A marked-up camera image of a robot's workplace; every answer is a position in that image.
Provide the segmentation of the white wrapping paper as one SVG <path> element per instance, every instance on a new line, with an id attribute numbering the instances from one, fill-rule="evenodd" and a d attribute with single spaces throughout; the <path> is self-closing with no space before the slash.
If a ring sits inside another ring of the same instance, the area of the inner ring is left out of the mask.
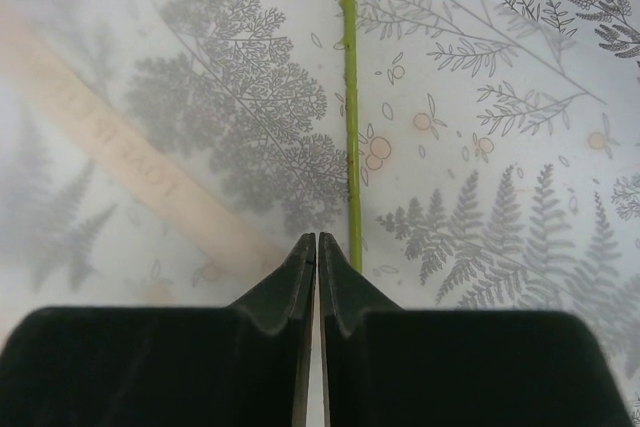
<path id="1" fill-rule="evenodd" d="M 341 0 L 1 0 L 284 253 L 349 248 Z M 397 302 L 581 317 L 639 387 L 639 0 L 356 0 L 364 274 Z M 1 73 L 1 328 L 221 304 L 220 269 Z"/>

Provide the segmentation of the cream printed ribbon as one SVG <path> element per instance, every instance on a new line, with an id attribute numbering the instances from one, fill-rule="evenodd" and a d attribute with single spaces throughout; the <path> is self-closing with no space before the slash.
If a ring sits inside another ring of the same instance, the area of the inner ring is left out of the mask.
<path id="1" fill-rule="evenodd" d="M 259 276 L 284 252 L 216 200 L 1 7 L 1 73 L 76 145 L 226 272 Z"/>

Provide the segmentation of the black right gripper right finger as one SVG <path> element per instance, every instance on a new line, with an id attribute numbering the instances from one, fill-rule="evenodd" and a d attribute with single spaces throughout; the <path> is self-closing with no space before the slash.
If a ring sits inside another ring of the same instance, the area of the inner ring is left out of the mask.
<path id="1" fill-rule="evenodd" d="M 318 241 L 330 426 L 627 426 L 594 335 L 545 310 L 406 310 Z"/>

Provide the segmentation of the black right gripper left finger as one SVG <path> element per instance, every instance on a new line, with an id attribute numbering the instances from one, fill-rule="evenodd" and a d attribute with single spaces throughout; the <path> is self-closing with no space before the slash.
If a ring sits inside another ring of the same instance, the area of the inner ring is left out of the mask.
<path id="1" fill-rule="evenodd" d="M 316 238 L 225 307 L 47 307 L 1 354 L 5 426 L 302 426 Z"/>

